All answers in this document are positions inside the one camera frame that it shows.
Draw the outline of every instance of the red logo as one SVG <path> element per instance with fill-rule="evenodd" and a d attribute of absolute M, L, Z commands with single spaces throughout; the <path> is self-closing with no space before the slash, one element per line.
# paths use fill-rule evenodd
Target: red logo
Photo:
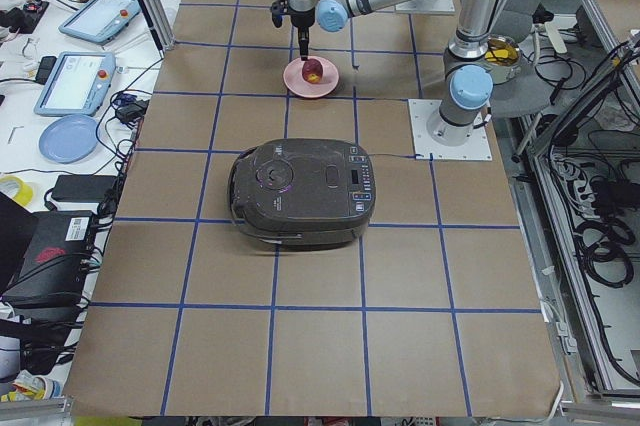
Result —
<path fill-rule="evenodd" d="M 63 254 L 67 254 L 67 252 L 62 248 L 44 248 L 40 251 L 40 254 L 36 256 L 36 263 L 46 263 L 47 261 L 51 261 L 53 258 L 62 256 Z"/>

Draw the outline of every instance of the table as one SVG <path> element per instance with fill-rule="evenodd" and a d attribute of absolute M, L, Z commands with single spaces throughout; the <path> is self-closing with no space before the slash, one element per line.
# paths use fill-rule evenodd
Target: table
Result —
<path fill-rule="evenodd" d="M 442 94 L 455 18 L 380 12 L 311 47 L 327 98 L 282 82 L 272 0 L 182 0 L 65 393 L 87 415 L 544 416 L 558 374 L 494 160 L 415 161 L 406 99 Z M 365 236 L 313 252 L 242 236 L 237 154 L 279 137 L 374 154 Z"/>
<path fill-rule="evenodd" d="M 175 14 L 180 0 L 161 0 L 170 19 L 175 20 Z M 135 18 L 114 41 L 104 47 L 81 41 L 63 35 L 58 26 L 66 20 L 72 10 L 65 8 L 55 1 L 51 1 L 43 19 L 32 35 L 20 35 L 15 40 L 2 44 L 0 47 L 0 78 L 25 77 L 24 66 L 39 60 L 45 55 L 59 55 L 63 51 L 99 52 L 112 51 L 116 55 L 118 72 L 114 74 L 107 98 L 116 91 L 129 86 L 143 71 L 151 67 L 136 81 L 134 87 L 142 91 L 153 91 L 158 77 L 161 57 L 147 33 L 147 27 L 142 14 Z M 36 39 L 37 49 L 29 50 L 35 58 L 22 55 L 22 49 L 28 39 Z M 0 107 L 0 172 L 15 173 L 34 190 L 34 197 L 27 205 L 30 211 L 43 211 L 44 193 L 51 188 L 61 173 L 91 174 L 100 170 L 100 174 L 115 174 L 117 171 L 111 152 L 98 146 L 89 156 L 72 164 L 61 165 L 44 158 L 38 150 L 38 139 L 44 129 L 58 118 L 38 116 L 33 113 L 42 86 L 27 83 L 3 83 L 0 92 L 6 99 Z M 113 117 L 113 111 L 107 110 L 106 103 L 95 115 L 96 120 L 104 115 L 99 135 L 104 142 L 108 142 L 105 130 L 106 120 Z M 108 123 L 109 134 L 114 140 L 130 138 L 132 131 L 118 121 Z M 61 210 L 93 209 L 95 204 L 62 203 Z M 96 243 L 104 247 L 106 233 L 99 233 Z M 95 285 L 95 275 L 89 275 L 85 284 L 85 291 L 90 294 Z M 70 335 L 67 344 L 78 339 L 79 332 Z M 49 377 L 64 383 L 69 372 L 69 365 L 57 366 Z"/>

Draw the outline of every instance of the yellow tape roll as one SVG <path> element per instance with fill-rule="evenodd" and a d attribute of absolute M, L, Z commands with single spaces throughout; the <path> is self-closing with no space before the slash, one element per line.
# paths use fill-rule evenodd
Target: yellow tape roll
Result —
<path fill-rule="evenodd" d="M 0 193 L 4 193 L 20 206 L 26 206 L 33 198 L 33 189 L 17 176 L 0 178 Z"/>

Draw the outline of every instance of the black device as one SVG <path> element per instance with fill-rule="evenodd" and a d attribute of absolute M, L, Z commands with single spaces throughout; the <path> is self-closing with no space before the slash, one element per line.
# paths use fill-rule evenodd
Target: black device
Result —
<path fill-rule="evenodd" d="M 113 104 L 116 108 L 116 118 L 123 124 L 129 124 L 137 119 L 144 117 L 147 114 L 147 108 L 149 107 L 148 99 L 137 99 L 132 95 L 123 95 L 130 97 L 130 100 L 126 98 L 118 98 Z"/>
<path fill-rule="evenodd" d="M 51 199 L 68 203 L 99 203 L 115 188 L 116 176 L 64 174 L 58 176 Z"/>
<path fill-rule="evenodd" d="M 83 261 L 93 249 L 96 233 L 93 213 L 30 213 L 0 194 L 0 217 L 3 249 L 16 237 L 20 241 L 19 250 L 2 255 L 3 274 L 10 275 L 2 287 L 2 300 L 25 309 L 78 303 L 86 279 Z"/>
<path fill-rule="evenodd" d="M 0 26 L 9 28 L 12 33 L 20 31 L 23 34 L 31 34 L 48 7 L 47 1 L 33 0 L 26 3 L 22 9 L 0 11 Z"/>
<path fill-rule="evenodd" d="M 346 243 L 362 235 L 373 214 L 371 160 L 345 141 L 269 141 L 236 159 L 228 201 L 240 231 L 263 241 Z"/>
<path fill-rule="evenodd" d="M 55 56 L 43 56 L 38 65 L 38 72 L 36 73 L 36 83 L 47 84 L 47 79 L 53 71 L 53 67 L 56 65 L 58 58 Z"/>

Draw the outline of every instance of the light blue plate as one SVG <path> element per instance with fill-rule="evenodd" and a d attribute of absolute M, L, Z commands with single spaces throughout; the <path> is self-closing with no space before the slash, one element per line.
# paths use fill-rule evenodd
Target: light blue plate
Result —
<path fill-rule="evenodd" d="M 45 158 L 73 163 L 88 156 L 98 144 L 96 121 L 84 114 L 64 116 L 42 132 L 38 146 Z"/>

